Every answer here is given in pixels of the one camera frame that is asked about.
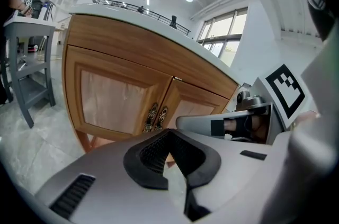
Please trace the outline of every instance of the black sticker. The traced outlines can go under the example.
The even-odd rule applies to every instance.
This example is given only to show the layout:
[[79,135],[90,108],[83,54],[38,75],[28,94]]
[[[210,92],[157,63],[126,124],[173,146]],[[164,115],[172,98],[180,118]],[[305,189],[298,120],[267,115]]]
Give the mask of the black sticker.
[[305,99],[305,94],[299,83],[285,64],[266,77],[266,80],[278,97],[289,119]]
[[31,0],[25,0],[25,5],[28,5],[31,3]]

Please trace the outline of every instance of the window frame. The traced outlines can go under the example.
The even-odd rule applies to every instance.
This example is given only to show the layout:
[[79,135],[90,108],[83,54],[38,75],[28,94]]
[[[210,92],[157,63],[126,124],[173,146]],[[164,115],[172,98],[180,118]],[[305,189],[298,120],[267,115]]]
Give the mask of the window frame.
[[[247,14],[248,7],[243,7],[243,8],[237,9],[237,10],[233,10],[231,12],[228,12],[228,13],[225,13],[225,14],[213,17],[213,18],[205,21],[203,26],[202,26],[202,28],[201,28],[201,30],[200,30],[197,42],[201,43],[201,44],[204,44],[205,42],[221,41],[221,40],[228,40],[228,39],[234,39],[234,38],[237,38],[240,41],[242,34],[233,34],[233,35],[230,35],[230,33],[231,33],[232,29],[233,29],[236,16],[238,15],[238,13],[242,13],[244,11],[246,11],[246,14]],[[220,20],[223,20],[224,17],[230,16],[230,15],[233,15],[233,17],[232,17],[232,22],[231,22],[231,25],[230,25],[230,27],[228,29],[227,34],[226,35],[222,35],[222,36],[218,36],[218,37],[209,38],[208,36],[209,36],[209,33],[211,32],[211,29],[213,27],[214,22],[215,21],[218,22]],[[204,30],[205,30],[205,27],[208,24],[211,24],[211,25],[210,25],[210,27],[208,29],[206,37],[204,39],[201,39],[201,36],[202,36],[202,34],[203,34]]]
[[[210,47],[207,49],[210,52],[211,52],[211,48],[213,48],[214,44],[216,44],[216,43],[223,43],[222,49],[221,49],[221,51],[220,51],[220,53],[218,55],[218,58],[220,58],[222,56],[222,53],[224,52],[225,47],[226,47],[228,42],[230,42],[230,41],[239,41],[240,42],[243,34],[233,34],[233,35],[231,35],[230,33],[231,33],[232,29],[233,29],[236,16],[238,14],[240,15],[240,13],[243,13],[244,11],[246,11],[246,14],[247,14],[248,13],[248,7],[239,8],[237,10],[233,10],[231,12],[228,12],[228,13],[225,13],[225,14],[213,17],[213,18],[205,21],[203,26],[202,26],[202,28],[201,28],[201,30],[200,30],[200,33],[199,33],[199,36],[198,36],[199,40],[197,40],[197,42],[200,43],[203,47],[206,44],[211,44]],[[230,16],[230,15],[233,15],[233,17],[232,17],[232,22],[231,22],[231,25],[230,25],[230,27],[228,29],[227,35],[222,35],[222,36],[218,36],[218,37],[208,38],[209,33],[211,32],[211,29],[213,27],[214,22],[215,21],[223,20],[224,17]],[[204,30],[205,30],[205,28],[206,28],[206,25],[209,25],[209,24],[210,24],[210,27],[208,29],[206,37],[204,39],[200,39],[202,34],[203,34],[203,32],[204,32]]]

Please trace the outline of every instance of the wooden cabinet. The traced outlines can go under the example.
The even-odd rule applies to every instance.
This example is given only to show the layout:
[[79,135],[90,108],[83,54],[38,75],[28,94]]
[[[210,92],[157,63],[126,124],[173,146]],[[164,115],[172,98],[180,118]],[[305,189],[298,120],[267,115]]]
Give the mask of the wooden cabinet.
[[75,15],[66,38],[64,96],[86,152],[106,143],[97,138],[122,140],[175,128],[182,115],[221,113],[237,89],[203,58],[132,24]]
[[175,120],[180,116],[220,114],[227,103],[226,98],[174,79],[159,109],[154,129],[176,129]]
[[65,87],[75,130],[121,140],[142,133],[172,77],[130,61],[69,46]]

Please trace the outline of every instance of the cabinet leg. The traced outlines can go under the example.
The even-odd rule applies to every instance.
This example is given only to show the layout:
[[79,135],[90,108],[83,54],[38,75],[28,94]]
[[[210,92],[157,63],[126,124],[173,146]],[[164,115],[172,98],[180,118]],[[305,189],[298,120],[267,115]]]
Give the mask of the cabinet leg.
[[95,148],[95,143],[96,143],[97,137],[93,137],[91,141],[91,148]]
[[79,131],[79,130],[74,130],[75,135],[77,136],[81,146],[83,147],[85,153],[89,153],[92,149],[90,140],[88,139],[87,134]]

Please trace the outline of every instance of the window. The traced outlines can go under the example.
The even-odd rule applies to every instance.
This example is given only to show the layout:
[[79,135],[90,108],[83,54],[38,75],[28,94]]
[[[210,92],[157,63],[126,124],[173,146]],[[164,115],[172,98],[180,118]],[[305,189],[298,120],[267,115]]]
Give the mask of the window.
[[242,8],[206,21],[198,43],[230,67],[238,50],[246,17],[247,8]]

